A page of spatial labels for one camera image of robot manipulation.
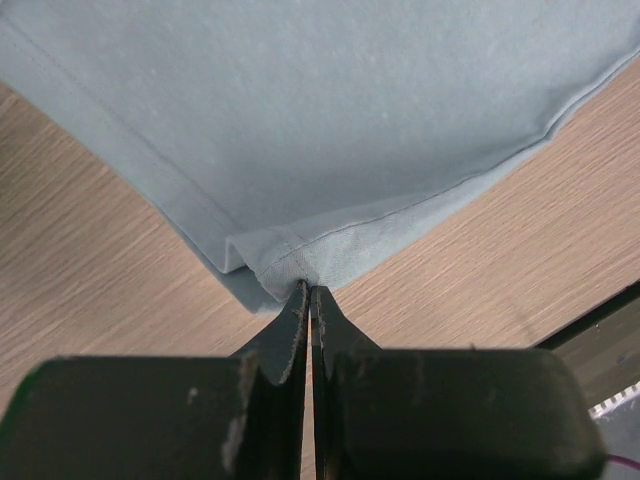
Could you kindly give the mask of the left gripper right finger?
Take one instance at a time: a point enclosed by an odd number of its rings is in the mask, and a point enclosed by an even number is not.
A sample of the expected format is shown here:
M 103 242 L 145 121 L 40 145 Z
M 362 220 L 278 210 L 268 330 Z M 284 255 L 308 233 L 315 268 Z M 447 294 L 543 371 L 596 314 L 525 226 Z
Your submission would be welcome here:
M 310 296 L 320 479 L 596 479 L 606 448 L 580 387 L 539 349 L 384 349 Z

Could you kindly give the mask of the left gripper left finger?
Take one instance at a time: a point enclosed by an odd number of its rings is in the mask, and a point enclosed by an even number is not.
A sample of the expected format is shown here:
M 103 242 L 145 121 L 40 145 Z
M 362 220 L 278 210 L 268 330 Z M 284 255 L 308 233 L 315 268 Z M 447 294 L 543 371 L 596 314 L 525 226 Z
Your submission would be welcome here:
M 57 357 L 1 421 L 5 479 L 296 479 L 308 287 L 228 357 Z

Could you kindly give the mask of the blue grey t shirt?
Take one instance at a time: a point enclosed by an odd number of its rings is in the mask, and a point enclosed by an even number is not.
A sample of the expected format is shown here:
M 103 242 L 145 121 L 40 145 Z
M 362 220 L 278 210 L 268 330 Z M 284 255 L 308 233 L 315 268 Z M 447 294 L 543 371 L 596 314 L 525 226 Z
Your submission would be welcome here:
M 339 288 L 548 143 L 635 1 L 5 1 L 1 79 L 250 311 Z

